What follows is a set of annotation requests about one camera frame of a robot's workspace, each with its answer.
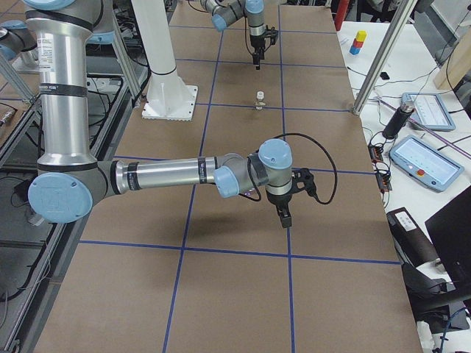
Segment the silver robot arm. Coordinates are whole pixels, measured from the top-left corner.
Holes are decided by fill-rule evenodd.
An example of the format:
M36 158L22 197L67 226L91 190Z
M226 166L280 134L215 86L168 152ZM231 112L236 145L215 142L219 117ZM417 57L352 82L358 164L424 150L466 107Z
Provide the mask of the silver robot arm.
M177 73L164 1L131 1L148 59L149 91L143 118L190 121L198 87ZM91 120L86 45L112 43L120 35L113 1L23 1L26 24L37 37L39 93L43 111L43 154L38 176L28 190L32 209L52 223L87 216L100 201L127 191L177 185L213 184L224 198L265 187L283 228L291 226L288 203L294 192L291 149L272 138L248 157L226 154L156 163L98 161L91 144L108 137L118 111L104 105L103 118ZM211 22L222 32L241 18L248 22L253 64L260 68L266 39L278 32L265 25L264 1L202 1Z
M202 0L199 2L204 10L211 14L211 21L218 32L223 32L235 22L244 18L249 29L250 53L255 69L261 69L261 60L265 58L266 40L269 28L265 24L264 3L262 0L232 1L223 5L218 1Z

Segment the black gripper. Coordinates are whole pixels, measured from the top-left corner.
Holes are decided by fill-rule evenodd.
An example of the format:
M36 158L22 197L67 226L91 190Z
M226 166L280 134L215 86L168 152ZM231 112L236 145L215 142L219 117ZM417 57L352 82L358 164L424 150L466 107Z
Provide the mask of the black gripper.
M250 35L250 44L253 48L252 62L256 70L261 69L261 54L265 51L265 36L264 35Z
M292 226L292 217L288 204L291 201L291 194L274 195L267 192L266 196L269 202L276 207L282 228L290 228Z

